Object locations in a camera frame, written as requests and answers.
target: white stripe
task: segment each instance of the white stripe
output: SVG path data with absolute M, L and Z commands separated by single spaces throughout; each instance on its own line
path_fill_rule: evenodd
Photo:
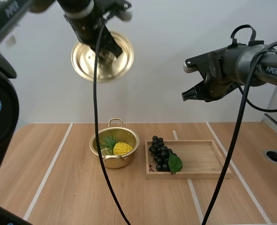
M 223 147 L 222 143 L 220 142 L 219 138 L 217 137 L 217 135 L 215 134 L 215 132 L 213 131 L 213 129 L 211 128 L 210 124 L 208 122 L 206 122 L 209 130 L 211 131 L 212 135 L 214 136 L 215 140 L 217 141 L 217 143 L 219 144 L 219 146 L 221 147 L 223 153 L 227 156 L 227 151 L 226 149 Z M 236 172 L 238 178 L 240 179 L 242 185 L 245 187 L 246 191 L 248 192 L 248 194 L 250 195 L 251 199 L 253 200 L 254 204 L 256 205 L 257 209 L 259 210 L 259 212 L 261 213 L 262 217 L 264 218 L 265 222 L 267 224 L 271 224 L 271 220 L 269 219 L 269 217 L 266 215 L 265 211 L 263 210 L 263 208 L 261 207 L 261 205 L 259 204 L 259 202 L 257 201 L 255 195 L 253 194 L 253 192 L 251 191 L 250 187 L 248 186 L 248 184 L 246 183 L 245 179 L 242 177 L 242 175 L 240 174 L 240 172 L 238 171 L 236 165 L 233 163 L 233 161 L 230 161 L 230 165 L 233 167 L 233 170 Z
M 67 132 L 65 133 L 65 135 L 64 135 L 64 137 L 62 139 L 61 144 L 59 145 L 59 148 L 57 149 L 56 154 L 54 155 L 54 158 L 53 158 L 53 160 L 52 160 L 48 170 L 45 173 L 45 176 L 44 176 L 43 180 L 41 181 L 41 183 L 40 183 L 40 185 L 39 185 L 39 187 L 37 189 L 36 194 L 34 195 L 34 198 L 33 198 L 32 202 L 31 202 L 31 204 L 30 204 L 30 206 L 29 206 L 29 208 L 28 208 L 28 210 L 27 210 L 27 212 L 26 212 L 26 214 L 25 214 L 25 216 L 23 218 L 24 220 L 27 220 L 29 218 L 29 216 L 30 216 L 30 214 L 31 214 L 35 204 L 36 204 L 36 201 L 37 201 L 37 199 L 38 199 L 38 197 L 39 197 L 39 195 L 40 195 L 40 193 L 41 193 L 41 191 L 42 191 L 42 189 L 43 189 L 43 187 L 44 187 L 44 185 L 46 183 L 46 180 L 48 179 L 48 177 L 49 177 L 49 175 L 51 173 L 51 170 L 52 170 L 52 168 L 53 168 L 53 166 L 54 166 L 54 164 L 56 162 L 56 159 L 57 159 L 57 157 L 58 157 L 58 155 L 59 155 L 59 153 L 60 153 L 60 151 L 61 151 L 61 149 L 62 149 L 62 147 L 64 145 L 64 142 L 67 139 L 67 136 L 68 136 L 69 131 L 71 130 L 72 126 L 73 126 L 73 124 L 71 123 L 69 125 L 68 129 L 67 129 Z
M 177 136 L 176 131 L 173 130 L 172 132 L 174 134 L 175 140 L 178 140 L 178 136 Z M 191 179 L 188 179 L 187 181 L 188 181 L 188 185 L 189 185 L 189 188 L 190 188 L 191 195 L 192 195 L 194 203 L 195 203 L 195 209 L 196 209 L 196 212 L 198 213 L 200 224 L 202 224 L 202 221 L 203 221 L 204 217 L 203 217 L 201 206 L 200 206 L 200 203 L 199 203 L 199 200 L 198 200 L 198 196 L 196 195 L 196 192 L 195 192 L 194 184 L 191 181 Z
M 172 133 L 174 134 L 174 138 L 175 138 L 175 140 L 178 140 L 178 136 L 177 136 L 176 131 L 175 131 L 175 130 L 173 130 L 173 131 L 172 131 Z

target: black cable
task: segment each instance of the black cable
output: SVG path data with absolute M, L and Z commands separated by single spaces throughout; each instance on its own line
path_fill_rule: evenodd
M 105 28 L 105 25 L 107 23 L 108 20 L 110 20 L 112 17 L 114 16 L 114 14 L 109 14 L 109 16 L 106 18 L 106 20 L 103 22 L 101 28 L 100 28 L 100 32 L 97 38 L 97 45 L 96 45 L 96 57 L 95 57 L 95 68 L 94 68 L 94 75 L 93 75 L 93 105 L 94 105 L 94 112 L 95 112 L 95 133 L 96 133 L 96 144 L 97 144 L 97 153 L 99 156 L 99 160 L 100 160 L 100 164 L 102 167 L 102 171 L 103 174 L 105 176 L 107 185 L 109 187 L 109 190 L 111 192 L 111 195 L 115 201 L 115 204 L 117 205 L 117 207 L 119 208 L 119 211 L 121 213 L 121 215 L 123 216 L 125 222 L 130 225 L 130 222 L 128 221 L 128 219 L 126 218 L 118 199 L 116 198 L 113 188 L 111 186 L 111 183 L 109 181 L 108 175 L 106 173 L 106 169 L 104 166 L 104 162 L 103 162 L 103 158 L 102 158 L 102 152 L 101 152 L 101 148 L 100 148 L 100 140 L 99 140 L 99 129 L 98 129 L 98 118 L 97 118 L 97 60 L 98 60 L 98 56 L 99 56 L 99 51 L 100 51 L 100 42 L 101 42 L 101 37 L 102 37 L 102 32 Z
M 240 109 L 239 109 L 239 112 L 238 112 L 238 116 L 237 116 L 237 120 L 236 120 L 236 124 L 235 124 L 235 128 L 234 128 L 234 132 L 233 132 L 233 136 L 232 136 L 232 140 L 231 140 L 230 147 L 229 147 L 229 150 L 228 150 L 228 154 L 227 154 L 227 157 L 225 159 L 225 164 L 224 164 L 223 169 L 221 171 L 221 174 L 220 174 L 220 176 L 218 178 L 217 186 L 216 186 L 216 188 L 214 190 L 212 199 L 211 199 L 211 201 L 209 203 L 209 206 L 207 208 L 206 214 L 205 214 L 204 219 L 202 221 L 202 225 L 206 225 L 207 220 L 209 218 L 209 215 L 211 213 L 211 210 L 213 208 L 213 205 L 214 205 L 214 203 L 215 203 L 215 201 L 217 199 L 219 190 L 220 190 L 220 188 L 221 188 L 221 186 L 223 184 L 223 181 L 224 181 L 224 178 L 225 178 L 225 174 L 227 172 L 227 169 L 228 169 L 228 166 L 229 166 L 229 163 L 230 163 L 233 151 L 234 151 L 234 147 L 235 147 L 235 144 L 236 144 L 236 141 L 237 141 L 238 133 L 239 133 L 239 130 L 240 130 L 240 125 L 241 125 L 243 113 L 244 113 L 244 110 L 245 110 L 245 107 L 246 107 L 247 95 L 249 93 L 249 89 L 250 89 L 250 84 L 251 84 L 253 72 L 254 72 L 254 70 L 255 70 L 255 68 L 257 66 L 257 63 L 259 62 L 260 58 L 262 57 L 262 54 L 264 53 L 264 50 L 272 48 L 273 47 L 272 45 L 273 44 L 265 47 L 262 51 L 258 52 L 253 57 L 253 60 L 251 62 L 251 68 L 250 68 L 250 71 L 248 73 L 247 82 L 246 82 L 245 89 L 244 89 L 244 92 L 243 92 L 243 95 L 242 95 L 242 99 L 241 99 L 241 102 L 240 102 Z
M 243 95 L 243 90 L 242 90 L 240 84 L 239 83 L 236 83 L 236 84 L 237 84 L 238 89 L 240 90 L 241 94 Z M 265 113 L 277 113 L 277 109 L 262 109 L 262 108 L 259 108 L 259 107 L 255 106 L 253 103 L 251 103 L 249 99 L 247 99 L 247 103 L 251 107 L 253 107 L 254 109 L 257 109 L 257 110 L 259 110 L 261 112 L 265 112 Z

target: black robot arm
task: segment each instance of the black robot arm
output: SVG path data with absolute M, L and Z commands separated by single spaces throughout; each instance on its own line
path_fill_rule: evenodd
M 246 27 L 250 26 L 240 26 L 235 29 L 235 33 Z M 232 43 L 228 47 L 185 60 L 184 71 L 199 71 L 203 81 L 183 92 L 183 100 L 219 100 L 235 90 L 238 84 L 246 84 L 251 62 L 261 51 L 264 51 L 263 56 L 257 64 L 251 86 L 265 83 L 277 86 L 277 51 L 273 48 L 264 50 L 265 47 L 263 41 L 255 41 L 255 35 L 252 35 L 248 45 L 235 41 L 235 44 Z

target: pineapple leaves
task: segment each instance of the pineapple leaves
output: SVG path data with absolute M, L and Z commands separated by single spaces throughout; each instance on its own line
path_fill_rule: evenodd
M 107 151 L 113 155 L 113 148 L 119 140 L 116 139 L 116 137 L 113 137 L 113 135 L 111 135 L 111 137 L 110 136 L 103 137 L 102 141 L 104 143 L 101 144 L 101 148 L 107 148 Z

